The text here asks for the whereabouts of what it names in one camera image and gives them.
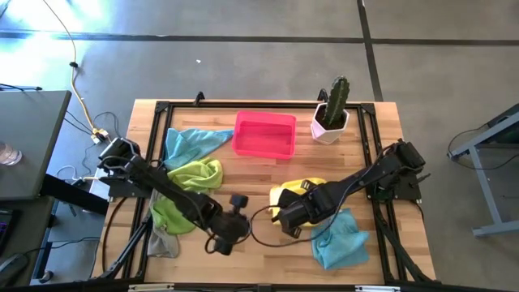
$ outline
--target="blue cloth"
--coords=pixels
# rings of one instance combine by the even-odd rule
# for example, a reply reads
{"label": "blue cloth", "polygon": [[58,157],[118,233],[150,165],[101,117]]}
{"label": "blue cloth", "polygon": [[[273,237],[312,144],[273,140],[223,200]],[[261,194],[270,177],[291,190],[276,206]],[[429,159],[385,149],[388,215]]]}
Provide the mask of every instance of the blue cloth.
{"label": "blue cloth", "polygon": [[164,164],[168,170],[176,170],[191,161],[206,157],[232,138],[233,133],[234,130],[204,131],[199,129],[179,132],[170,128],[165,138],[166,160]]}
{"label": "blue cloth", "polygon": [[[311,230],[311,236],[316,236],[328,225],[324,222]],[[324,269],[342,268],[361,264],[369,260],[364,243],[369,233],[358,231],[357,222],[346,208],[337,214],[332,226],[318,238],[312,240],[311,249],[314,258]]]}

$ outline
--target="green towel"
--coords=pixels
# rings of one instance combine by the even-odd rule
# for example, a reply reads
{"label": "green towel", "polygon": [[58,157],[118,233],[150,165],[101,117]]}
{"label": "green towel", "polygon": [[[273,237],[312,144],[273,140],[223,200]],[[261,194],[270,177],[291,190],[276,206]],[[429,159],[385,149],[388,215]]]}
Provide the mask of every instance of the green towel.
{"label": "green towel", "polygon": [[[168,178],[185,191],[208,194],[217,189],[223,178],[221,163],[211,157],[193,161],[168,173]],[[151,207],[155,227],[164,229],[168,234],[185,234],[195,226],[177,210],[175,203],[160,195]]]}

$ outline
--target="white pot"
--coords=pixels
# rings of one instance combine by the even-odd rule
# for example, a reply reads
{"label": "white pot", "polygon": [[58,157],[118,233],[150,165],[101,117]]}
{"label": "white pot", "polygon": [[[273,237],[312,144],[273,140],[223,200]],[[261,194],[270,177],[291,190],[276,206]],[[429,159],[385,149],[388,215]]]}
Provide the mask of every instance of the white pot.
{"label": "white pot", "polygon": [[311,120],[311,136],[314,138],[315,141],[329,145],[333,143],[333,141],[337,140],[341,134],[346,129],[346,125],[348,124],[348,120],[350,119],[350,114],[346,109],[343,110],[344,115],[346,116],[346,122],[344,123],[344,126],[341,129],[336,130],[326,130],[321,126],[319,122],[315,119],[315,116],[317,115],[317,111],[321,106],[325,106],[325,103],[317,105],[317,108],[314,112],[314,118]]}

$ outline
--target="concrete floor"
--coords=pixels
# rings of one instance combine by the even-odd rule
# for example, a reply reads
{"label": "concrete floor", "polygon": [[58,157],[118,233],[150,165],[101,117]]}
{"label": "concrete floor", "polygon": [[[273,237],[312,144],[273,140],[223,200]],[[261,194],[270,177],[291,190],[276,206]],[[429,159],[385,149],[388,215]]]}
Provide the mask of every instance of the concrete floor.
{"label": "concrete floor", "polygon": [[[70,6],[49,0],[73,32],[362,37],[354,0],[68,2]],[[364,2],[374,38],[519,38],[519,0]],[[26,3],[11,1],[0,30],[62,31],[41,1]],[[78,89],[91,113],[115,112],[122,133],[135,98],[186,98],[202,90],[208,98],[314,100],[320,88],[343,74],[352,84],[352,101],[375,100],[363,44],[77,41],[76,45],[82,69]],[[8,68],[0,71],[3,83],[70,89],[69,41],[44,36],[0,39],[0,48],[0,64]],[[427,162],[426,171],[432,173],[421,189],[438,279],[517,290],[519,234],[472,236],[472,227],[491,223],[490,214],[475,173],[453,164],[445,153],[456,133],[479,127],[519,101],[519,46],[374,45],[373,50],[384,100],[397,103],[405,138],[416,145]],[[77,101],[69,110],[84,120]],[[113,133],[110,118],[99,122]],[[83,173],[80,162],[90,144],[85,134],[64,124],[49,173],[63,165],[75,165]],[[88,151],[92,169],[101,150]],[[63,221],[73,222],[66,219],[67,212],[61,214]],[[102,220],[92,221],[92,230],[99,230]],[[62,240],[80,236],[54,233]],[[82,265],[89,265],[95,247],[84,246],[53,254],[83,252]],[[71,273],[78,280],[89,276],[88,268],[66,269],[62,279],[74,278]]]}

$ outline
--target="wooden tabletop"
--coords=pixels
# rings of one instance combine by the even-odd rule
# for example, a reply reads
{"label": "wooden tabletop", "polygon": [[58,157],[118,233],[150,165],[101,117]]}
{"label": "wooden tabletop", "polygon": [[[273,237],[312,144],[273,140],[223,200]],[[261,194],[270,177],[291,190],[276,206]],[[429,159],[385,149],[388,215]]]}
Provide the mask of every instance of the wooden tabletop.
{"label": "wooden tabletop", "polygon": [[[148,145],[156,102],[157,100],[136,100],[131,115],[127,138],[139,144],[142,156],[145,156]],[[392,102],[376,102],[375,109],[382,146],[384,147],[402,137],[397,106]],[[203,130],[232,129],[238,110],[244,109],[175,108],[170,126],[180,131],[188,128]],[[292,114],[297,118],[295,155],[288,161],[260,157],[240,157],[234,153],[230,142],[211,153],[210,156],[220,160],[224,169],[223,184],[212,195],[215,200],[224,206],[224,209],[230,208],[230,194],[248,195],[249,204],[243,212],[250,216],[255,210],[269,204],[268,193],[274,185],[309,177],[320,177],[328,181],[339,180],[365,167],[356,112],[350,112],[352,116],[345,133],[338,142],[331,145],[322,145],[315,142],[311,137],[310,123],[313,109],[261,110]],[[368,118],[366,118],[366,121],[371,143],[370,148],[374,150],[371,125]],[[164,125],[165,118],[162,118],[159,134],[162,133]],[[161,136],[159,135],[155,145],[154,158],[158,158],[160,142]],[[127,244],[135,202],[136,200],[128,199],[114,217],[106,243],[107,266],[117,258]],[[110,204],[106,222],[113,212],[114,206],[115,203]],[[365,192],[359,191],[349,196],[345,206],[351,208],[359,229],[370,233],[370,238],[365,244],[370,259],[365,264],[325,271],[314,260],[310,243],[272,248],[261,246],[251,238],[234,247],[230,256],[207,255],[204,251],[207,235],[201,230],[195,230],[179,236],[181,253],[177,259],[149,258],[145,281],[383,284],[375,222],[371,204],[366,199]],[[435,278],[419,210],[410,202],[395,201],[394,206],[402,245],[422,271],[429,277]],[[285,243],[291,240],[290,237],[281,232],[280,226],[272,224],[270,217],[270,213],[265,211],[255,218],[255,234],[269,243]],[[304,230],[300,238],[307,238],[309,234],[309,230]],[[136,250],[139,256],[140,246]],[[394,253],[389,244],[388,253],[392,273],[396,276]],[[134,258],[133,273],[137,269],[138,256]],[[100,274],[101,249],[99,248],[92,276],[95,277]]]}

